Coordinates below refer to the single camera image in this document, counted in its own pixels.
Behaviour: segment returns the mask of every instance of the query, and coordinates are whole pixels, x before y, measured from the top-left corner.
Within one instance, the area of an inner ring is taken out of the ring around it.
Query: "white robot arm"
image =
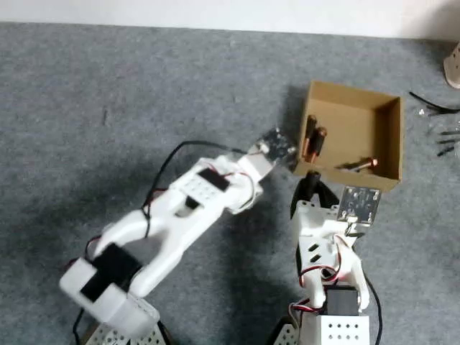
[[[274,129],[237,161],[201,158],[142,210],[105,229],[93,258],[79,258],[60,280],[62,290],[94,318],[129,338],[152,331],[158,311],[143,300],[178,264],[184,251],[222,214],[250,208],[259,181],[295,148]],[[142,266],[122,247],[156,236],[161,247]]]
[[[352,249],[370,226],[380,191],[345,187],[341,201],[310,171],[295,191],[291,224],[295,237],[299,283],[305,297],[289,306],[292,321],[282,321],[274,344],[289,339],[299,345],[369,345],[369,289],[361,260]],[[318,194],[320,203],[312,202]]]

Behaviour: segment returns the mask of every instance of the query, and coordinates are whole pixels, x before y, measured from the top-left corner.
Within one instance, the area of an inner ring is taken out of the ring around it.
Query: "black cable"
[[[422,101],[423,103],[428,104],[429,106],[431,106],[432,109],[440,111],[439,115],[442,115],[442,114],[454,114],[454,113],[458,113],[460,111],[460,109],[446,108],[445,106],[439,106],[438,104],[434,104],[433,102],[430,102],[429,100],[424,99],[423,97],[420,97],[419,95],[413,93],[412,91],[409,91],[409,94],[412,97],[418,99],[419,101]]]
[[[160,167],[160,169],[158,170],[155,178],[153,179],[153,184],[152,184],[152,187],[150,187],[149,189],[149,193],[147,194],[147,197],[145,198],[145,201],[144,201],[144,204],[142,205],[142,208],[144,208],[145,206],[149,205],[150,204],[150,198],[152,197],[152,194],[154,193],[154,191],[157,189],[157,186],[158,186],[158,183],[160,181],[160,178],[161,178],[161,175],[164,173],[164,171],[166,170],[166,167],[167,165],[170,163],[171,159],[174,157],[174,155],[184,146],[187,146],[187,145],[202,145],[202,146],[209,146],[209,147],[216,147],[218,149],[221,149],[221,150],[225,150],[225,151],[230,151],[230,152],[235,152],[235,153],[240,153],[242,155],[245,155],[246,154],[246,151],[243,151],[242,149],[237,149],[237,148],[234,148],[234,147],[229,147],[229,146],[226,146],[226,145],[222,145],[222,144],[217,144],[215,142],[208,142],[206,140],[187,140],[187,141],[184,141],[184,142],[181,142],[178,146],[176,146],[176,148],[171,151],[171,153],[166,157],[166,160],[163,162],[162,166]],[[144,235],[144,238],[147,238],[149,236],[149,232],[150,232],[150,207],[148,207],[147,209],[147,212],[144,212],[144,215],[147,219],[147,230],[145,232],[145,235]]]
[[[80,323],[81,321],[81,318],[83,317],[83,313],[85,312],[85,310],[83,308],[80,308],[80,312],[78,313],[78,316],[75,320],[75,323],[73,324],[73,327],[72,327],[72,332],[73,332],[73,336],[75,337],[75,343],[77,345],[81,345],[81,342],[80,342],[80,336],[78,335],[78,324]]]
[[[375,291],[374,286],[372,285],[371,281],[366,275],[366,272],[363,270],[364,273],[364,279],[366,280],[368,286],[370,287],[372,294],[374,295],[375,303],[377,304],[377,315],[379,318],[379,331],[377,332],[377,338],[375,339],[375,345],[380,344],[380,339],[382,338],[382,332],[383,332],[383,317],[382,317],[382,304],[380,303],[379,296],[377,294],[377,291]]]
[[[442,149],[442,151],[438,152],[437,156],[438,157],[444,156],[446,153],[452,152],[454,150],[455,150],[455,146],[446,147],[445,149]]]

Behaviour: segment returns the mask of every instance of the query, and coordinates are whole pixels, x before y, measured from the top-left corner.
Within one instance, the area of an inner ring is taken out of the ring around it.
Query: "perforated metal plate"
[[[163,338],[162,332],[158,325],[155,325],[152,333],[139,339],[129,339],[123,334],[110,329],[105,325],[99,327],[91,334],[91,337],[86,345],[168,345],[167,341]]]
[[[338,221],[371,225],[374,222],[382,193],[378,189],[346,186],[340,201]]]
[[[297,345],[299,338],[298,330],[290,323],[286,323],[276,337],[273,345]]]

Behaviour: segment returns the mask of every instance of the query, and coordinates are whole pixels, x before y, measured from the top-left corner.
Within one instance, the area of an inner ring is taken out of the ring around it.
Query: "red wire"
[[[339,267],[336,269],[334,269],[333,267],[331,266],[328,266],[326,264],[317,264],[315,266],[311,266],[311,267],[307,267],[305,268],[304,270],[302,270],[299,274],[299,284],[301,287],[303,287],[303,275],[307,272],[310,272],[310,271],[313,271],[313,270],[331,270],[333,271],[333,275],[330,276],[330,277],[327,277],[327,278],[322,278],[322,280],[324,280],[325,282],[332,282],[334,281],[335,279],[337,279],[338,275],[339,275],[339,272],[340,272],[340,268],[341,268],[341,265],[342,265],[342,259],[341,259],[341,255],[340,255],[340,250],[339,250],[339,245],[337,244],[337,255],[338,255],[338,259],[339,259]]]

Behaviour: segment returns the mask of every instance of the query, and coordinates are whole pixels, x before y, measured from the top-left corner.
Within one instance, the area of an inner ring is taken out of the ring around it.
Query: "cardboard box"
[[[400,97],[348,86],[312,81],[305,103],[298,163],[294,173],[304,176],[317,170],[328,180],[344,185],[393,189],[403,173],[404,104]],[[327,128],[323,149],[315,164],[301,157],[307,117],[315,115]],[[379,164],[373,170],[338,169],[366,157]]]

